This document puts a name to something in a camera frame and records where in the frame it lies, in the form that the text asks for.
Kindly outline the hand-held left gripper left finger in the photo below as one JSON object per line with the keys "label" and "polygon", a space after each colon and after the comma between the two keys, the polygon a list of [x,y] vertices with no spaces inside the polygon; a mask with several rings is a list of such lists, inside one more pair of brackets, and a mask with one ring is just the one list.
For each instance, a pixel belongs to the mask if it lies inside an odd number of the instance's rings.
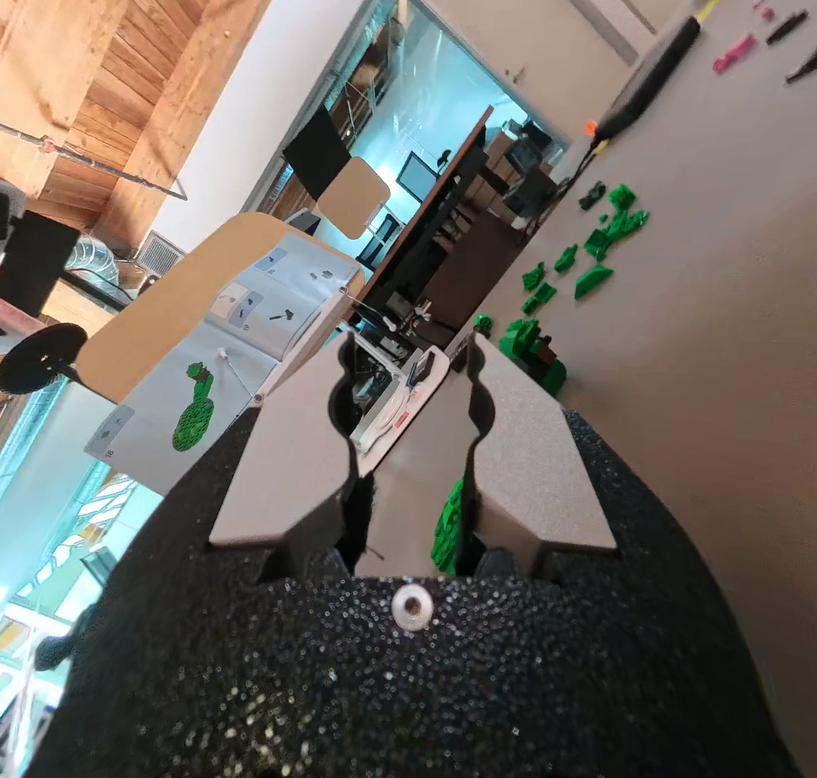
{"label": "hand-held left gripper left finger", "polygon": [[270,395],[209,536],[215,548],[312,552],[345,533],[359,476],[350,425],[354,336],[339,335]]}

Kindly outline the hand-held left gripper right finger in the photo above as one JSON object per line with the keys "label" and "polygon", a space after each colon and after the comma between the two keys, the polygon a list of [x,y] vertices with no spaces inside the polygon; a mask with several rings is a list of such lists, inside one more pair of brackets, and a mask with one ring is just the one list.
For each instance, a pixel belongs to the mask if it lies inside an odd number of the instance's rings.
{"label": "hand-held left gripper right finger", "polygon": [[539,575],[553,552],[614,555],[618,544],[560,404],[487,338],[467,338],[468,415],[461,574],[500,552]]}

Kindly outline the green brick plant model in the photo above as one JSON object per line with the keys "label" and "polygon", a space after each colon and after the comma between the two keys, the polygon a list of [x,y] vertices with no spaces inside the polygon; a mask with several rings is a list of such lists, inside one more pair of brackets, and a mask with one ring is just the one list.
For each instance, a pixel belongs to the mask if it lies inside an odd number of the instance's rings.
{"label": "green brick plant model", "polygon": [[[543,335],[538,319],[520,318],[509,323],[498,341],[499,351],[521,368],[552,397],[559,395],[567,378],[566,366]],[[456,573],[457,540],[462,519],[463,478],[449,492],[434,528],[431,561],[443,575]]]}

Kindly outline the pile of green bricks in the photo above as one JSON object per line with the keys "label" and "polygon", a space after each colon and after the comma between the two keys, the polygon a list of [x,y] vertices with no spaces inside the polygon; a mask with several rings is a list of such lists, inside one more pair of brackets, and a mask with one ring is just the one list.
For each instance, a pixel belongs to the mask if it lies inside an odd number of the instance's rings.
{"label": "pile of green bricks", "polygon": [[[641,230],[649,221],[646,209],[635,209],[638,197],[626,183],[617,185],[605,194],[612,207],[610,213],[599,216],[597,226],[583,244],[566,247],[554,262],[552,269],[557,275],[568,273],[577,261],[577,254],[583,251],[592,260],[592,265],[575,280],[574,300],[581,301],[613,275],[607,266],[608,252],[618,243]],[[535,268],[522,276],[526,299],[520,307],[524,316],[532,316],[546,305],[557,293],[557,286],[546,280],[547,266],[538,262]]]}

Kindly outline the grey desk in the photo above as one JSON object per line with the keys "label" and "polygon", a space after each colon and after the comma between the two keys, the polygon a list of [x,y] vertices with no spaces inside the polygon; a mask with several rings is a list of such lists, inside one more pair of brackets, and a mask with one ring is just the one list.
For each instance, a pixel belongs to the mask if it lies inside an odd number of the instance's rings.
{"label": "grey desk", "polygon": [[[618,557],[491,590],[385,775],[815,776],[815,0],[720,0],[576,184],[650,212],[544,323]],[[766,38],[792,13],[808,20]],[[711,67],[746,34],[757,46]]]}

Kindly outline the brown background desk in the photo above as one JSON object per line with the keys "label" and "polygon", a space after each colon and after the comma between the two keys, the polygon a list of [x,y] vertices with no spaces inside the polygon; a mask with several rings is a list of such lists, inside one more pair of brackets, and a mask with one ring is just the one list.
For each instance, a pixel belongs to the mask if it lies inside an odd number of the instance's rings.
{"label": "brown background desk", "polygon": [[358,303],[377,306],[385,302],[388,294],[409,279],[423,264],[444,221],[464,199],[487,162],[486,130],[493,113],[494,107],[489,106],[454,153],[371,279],[356,293]]}

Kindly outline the black square panel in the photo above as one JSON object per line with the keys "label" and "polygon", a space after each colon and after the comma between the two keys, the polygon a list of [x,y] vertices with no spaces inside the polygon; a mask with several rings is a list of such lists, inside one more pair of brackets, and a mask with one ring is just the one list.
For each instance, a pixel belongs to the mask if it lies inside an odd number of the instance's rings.
{"label": "black square panel", "polygon": [[318,201],[351,161],[329,111],[321,105],[282,152],[313,200]]}

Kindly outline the black computer monitor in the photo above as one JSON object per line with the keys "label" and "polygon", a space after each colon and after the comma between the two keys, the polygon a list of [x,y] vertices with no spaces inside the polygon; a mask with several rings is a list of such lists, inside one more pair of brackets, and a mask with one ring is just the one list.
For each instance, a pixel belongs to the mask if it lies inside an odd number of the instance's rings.
{"label": "black computer monitor", "polygon": [[410,151],[403,162],[396,184],[418,203],[423,203],[434,190],[438,173],[419,154]]}

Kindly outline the black studio light panel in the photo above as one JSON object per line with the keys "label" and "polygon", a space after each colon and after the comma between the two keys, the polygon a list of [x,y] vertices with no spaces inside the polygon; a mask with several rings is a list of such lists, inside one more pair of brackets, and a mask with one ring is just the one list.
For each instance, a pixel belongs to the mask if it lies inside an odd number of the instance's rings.
{"label": "black studio light panel", "polygon": [[40,315],[79,239],[75,229],[23,209],[23,194],[5,180],[1,192],[1,389],[38,392],[60,375],[77,378],[88,341],[76,323],[45,324]]}

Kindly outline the stack of cardboard boxes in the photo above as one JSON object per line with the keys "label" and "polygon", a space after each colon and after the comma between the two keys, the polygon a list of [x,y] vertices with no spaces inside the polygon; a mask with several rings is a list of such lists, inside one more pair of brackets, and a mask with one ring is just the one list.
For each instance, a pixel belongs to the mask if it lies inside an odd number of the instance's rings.
{"label": "stack of cardboard boxes", "polygon": [[485,150],[488,159],[480,175],[516,217],[536,216],[556,193],[544,155],[551,141],[534,123],[527,122],[514,139],[505,131],[498,132]]}

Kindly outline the black power bank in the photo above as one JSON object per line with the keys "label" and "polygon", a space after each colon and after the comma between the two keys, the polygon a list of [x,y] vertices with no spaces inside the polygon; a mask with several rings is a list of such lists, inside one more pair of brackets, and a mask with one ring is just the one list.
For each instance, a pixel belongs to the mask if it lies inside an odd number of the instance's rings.
{"label": "black power bank", "polygon": [[677,23],[637,63],[618,96],[597,122],[591,149],[611,141],[630,128],[654,102],[663,86],[700,36],[700,21],[695,16]]}

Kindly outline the black clip brick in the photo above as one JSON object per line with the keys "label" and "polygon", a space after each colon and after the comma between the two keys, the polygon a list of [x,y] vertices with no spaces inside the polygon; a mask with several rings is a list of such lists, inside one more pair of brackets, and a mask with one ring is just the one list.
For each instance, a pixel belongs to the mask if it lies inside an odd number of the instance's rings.
{"label": "black clip brick", "polygon": [[792,13],[782,23],[776,26],[771,34],[766,38],[766,46],[771,47],[772,45],[782,41],[795,29],[799,28],[803,23],[805,23],[809,16],[810,12],[807,9],[802,9],[801,11]]}

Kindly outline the wall air vent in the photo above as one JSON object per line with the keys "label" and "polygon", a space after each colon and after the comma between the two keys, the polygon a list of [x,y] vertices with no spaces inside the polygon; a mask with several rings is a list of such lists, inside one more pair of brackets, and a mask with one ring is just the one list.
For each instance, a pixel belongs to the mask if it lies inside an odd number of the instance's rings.
{"label": "wall air vent", "polygon": [[133,258],[144,273],[156,277],[165,276],[186,252],[170,241],[164,239],[154,230],[150,230]]}

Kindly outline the silver air duct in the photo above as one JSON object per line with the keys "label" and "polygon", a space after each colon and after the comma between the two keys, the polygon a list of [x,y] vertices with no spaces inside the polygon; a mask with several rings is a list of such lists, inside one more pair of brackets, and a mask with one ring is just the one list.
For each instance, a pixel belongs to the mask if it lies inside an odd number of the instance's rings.
{"label": "silver air duct", "polygon": [[120,289],[113,252],[105,243],[88,234],[80,234],[65,269],[106,293]]}

